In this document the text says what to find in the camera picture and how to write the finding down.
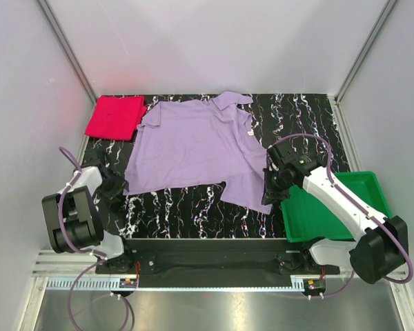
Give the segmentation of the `lavender t shirt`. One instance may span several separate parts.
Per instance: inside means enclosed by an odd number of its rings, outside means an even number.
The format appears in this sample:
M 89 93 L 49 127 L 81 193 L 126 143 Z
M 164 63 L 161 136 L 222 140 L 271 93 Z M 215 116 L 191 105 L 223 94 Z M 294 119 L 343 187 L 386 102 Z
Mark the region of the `lavender t shirt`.
M 160 101 L 137 127 L 126 195 L 224 182 L 220 199 L 270 214 L 263 205 L 266 150 L 255 137 L 252 97 L 223 92 L 207 101 Z

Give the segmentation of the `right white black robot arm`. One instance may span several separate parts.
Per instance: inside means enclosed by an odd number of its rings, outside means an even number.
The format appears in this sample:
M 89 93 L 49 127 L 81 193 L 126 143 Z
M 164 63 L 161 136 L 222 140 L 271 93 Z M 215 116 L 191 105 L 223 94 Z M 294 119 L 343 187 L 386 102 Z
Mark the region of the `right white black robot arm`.
M 413 279 L 408 226 L 399 216 L 387 217 L 349 190 L 331 171 L 330 161 L 313 153 L 299 154 L 281 138 L 269 146 L 264 168 L 262 203 L 281 202 L 294 186 L 323 203 L 353 237 L 352 241 L 315 239 L 299 256 L 303 271 L 315 273 L 323 265 L 350 268 L 363 281 L 381 279 L 405 284 Z

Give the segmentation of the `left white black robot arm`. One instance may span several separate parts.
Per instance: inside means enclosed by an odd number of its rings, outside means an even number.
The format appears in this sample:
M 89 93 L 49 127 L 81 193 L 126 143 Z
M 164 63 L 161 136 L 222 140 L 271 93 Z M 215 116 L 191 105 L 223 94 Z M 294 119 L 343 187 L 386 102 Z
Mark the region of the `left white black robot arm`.
M 105 152 L 94 152 L 81 165 L 66 148 L 59 151 L 74 171 L 64 188 L 41 201 L 51 248 L 57 254 L 95 256 L 107 268 L 130 272 L 135 266 L 134 254 L 123 237 L 104 230 L 94 203 L 96 194 L 108 205 L 118 203 L 128 182 L 112 170 Z

